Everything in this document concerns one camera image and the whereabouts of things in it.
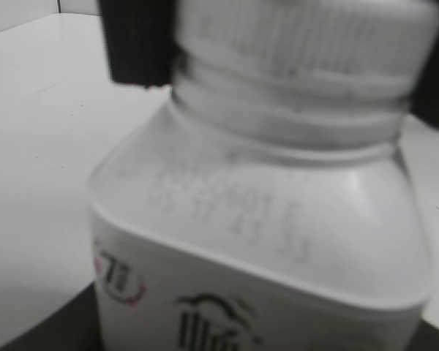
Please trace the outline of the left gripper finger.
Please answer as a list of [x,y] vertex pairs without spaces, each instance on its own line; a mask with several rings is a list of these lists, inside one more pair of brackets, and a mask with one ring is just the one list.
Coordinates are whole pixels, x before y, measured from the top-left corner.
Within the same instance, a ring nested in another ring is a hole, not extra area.
[[101,350],[94,283],[74,296],[11,292],[0,297],[0,350]]

